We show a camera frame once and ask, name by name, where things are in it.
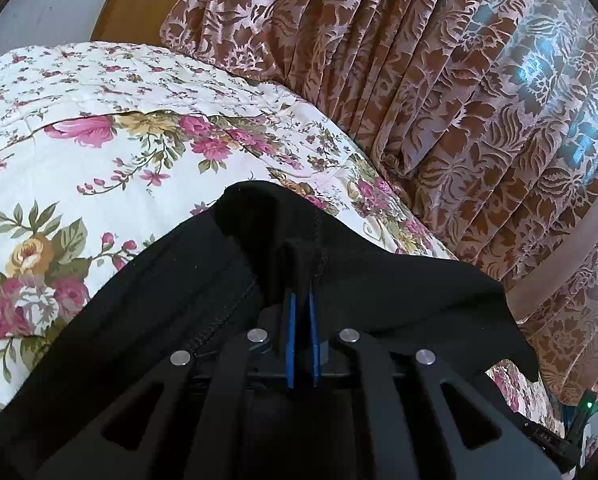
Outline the black pants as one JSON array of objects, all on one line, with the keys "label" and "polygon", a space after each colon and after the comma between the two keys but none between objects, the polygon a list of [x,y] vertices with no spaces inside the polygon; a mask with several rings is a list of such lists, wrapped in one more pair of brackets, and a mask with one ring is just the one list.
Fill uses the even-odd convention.
[{"label": "black pants", "polygon": [[[308,293],[330,319],[313,385]],[[278,352],[297,297],[294,388]],[[549,479],[486,371],[538,361],[502,286],[265,182],[106,284],[0,413],[0,479]]]}]

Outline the white floral bedspread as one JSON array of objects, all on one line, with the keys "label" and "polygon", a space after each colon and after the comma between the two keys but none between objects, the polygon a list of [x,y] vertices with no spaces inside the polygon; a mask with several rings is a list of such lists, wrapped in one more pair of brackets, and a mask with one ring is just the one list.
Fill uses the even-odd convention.
[{"label": "white floral bedspread", "polygon": [[156,47],[0,56],[0,411],[109,278],[229,186],[289,188],[389,252],[450,252],[314,105]]}]

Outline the brown floral curtain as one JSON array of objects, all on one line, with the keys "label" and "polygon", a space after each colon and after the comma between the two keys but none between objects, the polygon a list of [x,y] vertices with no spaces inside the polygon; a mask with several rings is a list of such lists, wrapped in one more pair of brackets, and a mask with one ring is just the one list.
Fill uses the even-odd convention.
[{"label": "brown floral curtain", "polygon": [[160,36],[315,105],[456,257],[504,285],[552,393],[598,393],[588,0],[177,0]]}]

